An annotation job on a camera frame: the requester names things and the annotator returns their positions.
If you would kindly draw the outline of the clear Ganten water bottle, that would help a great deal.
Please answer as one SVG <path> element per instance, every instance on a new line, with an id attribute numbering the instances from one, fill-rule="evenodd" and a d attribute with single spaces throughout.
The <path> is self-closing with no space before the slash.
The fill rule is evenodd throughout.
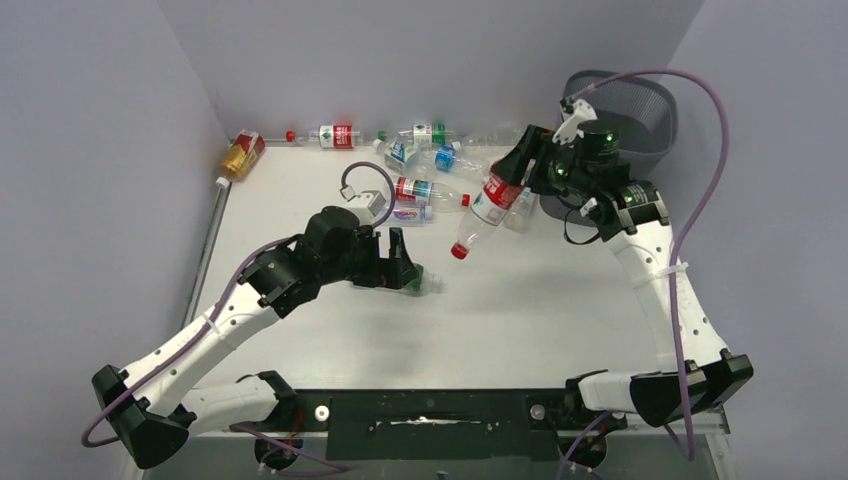
<path id="1" fill-rule="evenodd" d="M 419 203 L 396 203 L 384 222 L 388 226 L 423 226 L 434 220 L 434 212 L 429 205 Z"/>

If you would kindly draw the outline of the red label Nongfu water bottle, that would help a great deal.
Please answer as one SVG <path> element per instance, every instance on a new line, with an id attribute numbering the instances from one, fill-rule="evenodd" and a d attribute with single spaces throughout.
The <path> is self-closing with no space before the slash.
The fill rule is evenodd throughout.
<path id="1" fill-rule="evenodd" d="M 521 185 L 511 185 L 491 174 L 460 222 L 457 239 L 450 249 L 453 257 L 464 260 L 472 249 L 487 240 L 497 230 L 522 191 Z"/>

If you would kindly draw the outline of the white blue label tea bottle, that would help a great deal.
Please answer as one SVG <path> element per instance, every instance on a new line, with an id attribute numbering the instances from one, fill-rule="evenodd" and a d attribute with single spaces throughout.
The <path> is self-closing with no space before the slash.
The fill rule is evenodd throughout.
<path id="1" fill-rule="evenodd" d="M 536 205 L 538 195 L 530 188 L 525 188 L 516 198 L 506 214 L 503 225 L 505 228 L 518 233 L 529 230 L 530 218 Z"/>

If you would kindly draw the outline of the green tea label bottle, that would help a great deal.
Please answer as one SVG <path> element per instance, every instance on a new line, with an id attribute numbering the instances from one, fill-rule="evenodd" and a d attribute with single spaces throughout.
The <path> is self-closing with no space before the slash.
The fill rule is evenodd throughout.
<path id="1" fill-rule="evenodd" d="M 429 271 L 421 264 L 415 264 L 416 277 L 409 282 L 403 291 L 412 296 L 424 296 L 432 293 L 440 294 L 445 289 L 441 276 Z"/>

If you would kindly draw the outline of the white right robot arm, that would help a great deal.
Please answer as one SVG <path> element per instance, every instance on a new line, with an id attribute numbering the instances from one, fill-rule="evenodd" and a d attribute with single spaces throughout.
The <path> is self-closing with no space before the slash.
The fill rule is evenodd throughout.
<path id="1" fill-rule="evenodd" d="M 661 427 L 722 406 L 754 374 L 716 333 L 673 251 L 674 233 L 657 187 L 635 179 L 619 158 L 617 130 L 583 121 L 562 144 L 553 131 L 528 126 L 491 177 L 498 186 L 582 201 L 601 241 L 626 272 L 653 336 L 657 369 L 597 370 L 567 381 L 564 417 L 585 427 L 602 411 L 637 414 Z"/>

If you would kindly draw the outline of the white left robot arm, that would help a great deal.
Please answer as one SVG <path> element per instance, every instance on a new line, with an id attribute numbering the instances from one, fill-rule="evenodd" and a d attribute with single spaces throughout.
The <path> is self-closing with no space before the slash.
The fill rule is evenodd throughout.
<path id="1" fill-rule="evenodd" d="M 125 366 L 105 365 L 92 377 L 99 421 L 114 431 L 135 465 L 150 469 L 170 459 L 190 437 L 238 423 L 263 422 L 293 391 L 273 371 L 214 388 L 197 383 L 244 342 L 315 300 L 322 287 L 402 290 L 420 272 L 404 231 L 392 227 L 389 253 L 380 233 L 351 211 L 328 206 L 300 234 L 252 252 L 220 298 L 163 345 Z"/>

